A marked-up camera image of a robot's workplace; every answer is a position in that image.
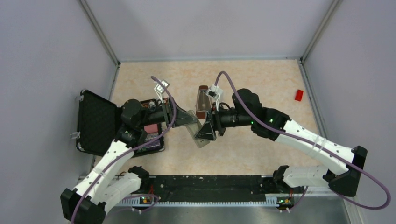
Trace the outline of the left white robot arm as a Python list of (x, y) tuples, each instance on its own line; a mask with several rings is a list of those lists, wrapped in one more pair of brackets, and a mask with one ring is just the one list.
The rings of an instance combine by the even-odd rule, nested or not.
[(149, 189), (150, 181), (140, 167), (116, 182), (112, 180), (134, 152), (147, 145), (145, 126), (166, 122), (169, 130), (198, 121), (192, 112), (178, 107), (172, 97), (167, 100), (153, 109), (143, 107), (136, 99), (124, 103), (121, 126), (102, 159), (74, 189), (62, 192), (65, 219), (72, 224), (101, 224), (122, 199), (135, 191), (144, 193)]

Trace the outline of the white remote control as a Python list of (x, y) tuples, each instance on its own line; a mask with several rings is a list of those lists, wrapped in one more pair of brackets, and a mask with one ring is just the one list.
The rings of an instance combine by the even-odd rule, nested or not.
[[(194, 114), (195, 117), (197, 118), (195, 111), (194, 110), (188, 110), (188, 113), (190, 114)], [(196, 146), (198, 148), (203, 148), (206, 145), (208, 145), (210, 142), (212, 141), (208, 141), (208, 140), (196, 140), (194, 139), (195, 134), (198, 132), (198, 130), (201, 128), (201, 126), (203, 125), (203, 123), (201, 123), (199, 121), (200, 119), (198, 119), (198, 121), (196, 123), (190, 124), (190, 125), (186, 125), (187, 131), (189, 132), (190, 136), (192, 137), (192, 139), (194, 140)]]

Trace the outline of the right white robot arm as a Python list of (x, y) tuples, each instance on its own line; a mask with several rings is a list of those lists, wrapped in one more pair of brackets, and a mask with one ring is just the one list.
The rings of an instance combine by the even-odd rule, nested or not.
[(354, 197), (360, 182), (367, 150), (361, 146), (344, 147), (299, 125), (289, 115), (262, 106), (257, 94), (239, 89), (232, 95), (234, 107), (220, 105), (206, 113), (197, 140), (216, 140), (230, 127), (250, 126), (259, 137), (283, 143), (318, 160), (320, 166), (280, 166), (273, 173), (274, 187), (279, 192), (303, 186), (328, 187), (342, 196)]

